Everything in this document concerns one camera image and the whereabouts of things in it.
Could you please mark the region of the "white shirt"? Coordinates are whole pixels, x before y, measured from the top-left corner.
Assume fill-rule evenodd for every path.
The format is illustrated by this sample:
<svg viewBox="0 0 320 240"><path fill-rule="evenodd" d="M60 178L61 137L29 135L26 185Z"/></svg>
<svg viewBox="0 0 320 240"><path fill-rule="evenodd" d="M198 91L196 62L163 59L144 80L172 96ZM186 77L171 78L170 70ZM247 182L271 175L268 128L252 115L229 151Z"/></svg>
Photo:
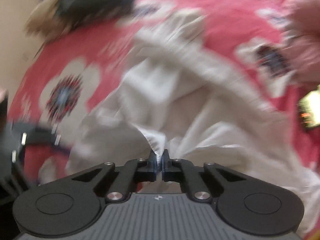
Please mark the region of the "white shirt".
<svg viewBox="0 0 320 240"><path fill-rule="evenodd" d="M199 9L180 9L136 33L119 86L80 123L66 171L148 150L218 163L296 193L304 236L319 217L319 176L300 162L289 116L235 64L203 49L203 30Z"/></svg>

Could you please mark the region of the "dark folded clothes stack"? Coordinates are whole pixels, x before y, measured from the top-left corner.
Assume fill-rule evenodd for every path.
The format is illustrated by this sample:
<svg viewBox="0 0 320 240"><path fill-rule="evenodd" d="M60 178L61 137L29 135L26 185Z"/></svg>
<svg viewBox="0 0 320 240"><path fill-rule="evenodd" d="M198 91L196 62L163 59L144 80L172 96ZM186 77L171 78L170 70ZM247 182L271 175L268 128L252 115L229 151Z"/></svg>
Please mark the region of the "dark folded clothes stack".
<svg viewBox="0 0 320 240"><path fill-rule="evenodd" d="M91 22L129 14L135 0L58 0L55 15L75 29Z"/></svg>

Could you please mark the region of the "smartphone with lit screen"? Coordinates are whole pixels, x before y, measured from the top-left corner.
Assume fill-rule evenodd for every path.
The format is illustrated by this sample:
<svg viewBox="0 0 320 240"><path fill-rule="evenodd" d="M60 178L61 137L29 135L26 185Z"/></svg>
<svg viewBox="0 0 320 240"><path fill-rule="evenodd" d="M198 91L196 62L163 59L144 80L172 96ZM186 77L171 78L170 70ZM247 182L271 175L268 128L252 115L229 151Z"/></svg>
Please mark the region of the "smartphone with lit screen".
<svg viewBox="0 0 320 240"><path fill-rule="evenodd" d="M306 130L319 127L319 86L316 90L310 91L306 96L302 97L298 102L299 118Z"/></svg>

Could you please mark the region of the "red floral blanket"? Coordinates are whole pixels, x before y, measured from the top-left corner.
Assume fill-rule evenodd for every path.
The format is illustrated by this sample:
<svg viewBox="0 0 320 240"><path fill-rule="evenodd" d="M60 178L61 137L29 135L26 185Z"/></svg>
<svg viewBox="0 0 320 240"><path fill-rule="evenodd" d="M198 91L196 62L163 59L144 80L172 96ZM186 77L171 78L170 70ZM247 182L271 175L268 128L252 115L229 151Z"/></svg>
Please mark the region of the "red floral blanket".
<svg viewBox="0 0 320 240"><path fill-rule="evenodd" d="M300 162L316 172L319 131L306 133L297 103L305 92L283 53L290 21L280 0L135 0L124 17L82 26L46 44L27 70L9 109L14 121L57 126L72 150L83 118L120 84L133 38L176 10L204 15L203 49L231 61L292 122L291 142ZM33 182L69 175L69 154L48 146L26 149L24 171Z"/></svg>

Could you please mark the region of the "pink quilted jacket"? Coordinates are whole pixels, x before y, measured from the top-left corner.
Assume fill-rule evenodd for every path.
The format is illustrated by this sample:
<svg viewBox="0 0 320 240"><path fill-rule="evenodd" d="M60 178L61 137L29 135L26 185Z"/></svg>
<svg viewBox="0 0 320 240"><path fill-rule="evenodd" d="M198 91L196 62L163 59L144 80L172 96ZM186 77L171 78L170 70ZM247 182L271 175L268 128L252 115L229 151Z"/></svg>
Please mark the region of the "pink quilted jacket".
<svg viewBox="0 0 320 240"><path fill-rule="evenodd" d="M297 81L319 85L319 0L284 0L283 12L290 21L283 53L296 71Z"/></svg>

